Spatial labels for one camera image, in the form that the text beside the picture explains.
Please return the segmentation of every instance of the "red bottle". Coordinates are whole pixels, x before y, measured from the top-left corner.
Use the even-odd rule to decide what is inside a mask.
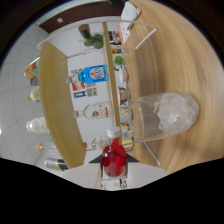
[[[124,172],[126,151],[124,147],[119,144],[119,127],[109,127],[107,129],[107,135],[109,137],[109,145],[104,148],[102,153],[104,172],[109,177],[117,177]]]

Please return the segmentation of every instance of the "wooden shelf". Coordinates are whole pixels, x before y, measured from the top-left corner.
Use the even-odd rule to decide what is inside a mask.
[[[102,23],[103,30],[103,42],[104,42],[104,50],[105,50],[105,63],[108,66],[109,80],[108,80],[108,88],[110,92],[111,102],[113,105],[114,112],[114,125],[120,127],[120,113],[119,113],[119,105],[117,98],[117,85],[114,73],[114,64],[112,59],[112,52],[110,47],[110,39],[108,34],[107,23]]]
[[[43,113],[52,139],[69,168],[84,163],[86,151],[76,119],[70,89],[65,82],[68,76],[67,56],[49,42],[41,47],[39,89]]]

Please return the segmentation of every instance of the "wooden table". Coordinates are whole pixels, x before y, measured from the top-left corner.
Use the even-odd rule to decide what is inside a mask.
[[[191,94],[199,104],[195,124],[177,136],[147,142],[168,174],[224,155],[224,72],[205,37],[185,18],[159,3],[130,0],[142,9],[139,22],[158,31],[138,50],[124,50],[132,98],[169,91]],[[134,25],[125,46],[139,43],[148,33]],[[156,166],[143,143],[133,156]]]

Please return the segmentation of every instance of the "wooden surface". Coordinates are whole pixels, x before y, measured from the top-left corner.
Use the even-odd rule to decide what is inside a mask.
[[[69,168],[84,163],[86,151],[76,119],[73,118],[67,57],[49,42],[41,47],[39,89],[44,116],[52,139]]]
[[[92,2],[88,4],[83,4],[80,6],[72,7],[59,14],[49,18],[47,21],[42,23],[40,27],[51,33],[63,26],[77,21],[91,19],[103,16],[120,16],[123,10],[123,5],[119,4],[116,6],[111,6],[109,2]],[[58,23],[57,19],[62,18],[63,22]]]
[[[195,124],[182,134],[148,145],[168,174],[187,166],[222,158],[224,155],[224,73],[205,37],[185,18],[149,0],[130,0],[142,9],[139,22],[155,25],[158,31],[138,50],[124,50],[131,97],[159,92],[191,94],[199,104]],[[131,29],[125,46],[140,42],[148,30]],[[133,156],[156,166],[143,143]]]
[[[114,113],[114,125],[120,127],[120,113],[119,106],[117,100],[117,85],[114,73],[114,64],[112,59],[111,47],[110,47],[110,39],[108,35],[107,23],[102,23],[103,30],[103,42],[104,42],[104,50],[105,50],[105,63],[108,67],[109,80],[108,80],[108,90],[110,93],[110,98],[113,105],[113,113]]]

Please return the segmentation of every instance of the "white wall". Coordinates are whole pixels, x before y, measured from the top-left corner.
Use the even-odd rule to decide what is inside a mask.
[[[38,135],[26,130],[26,123],[43,116],[41,103],[28,102],[26,97],[36,86],[24,77],[25,67],[40,56],[37,43],[48,33],[32,25],[14,44],[0,71],[0,156],[4,159],[34,165],[40,153],[38,142],[51,141],[50,134]]]

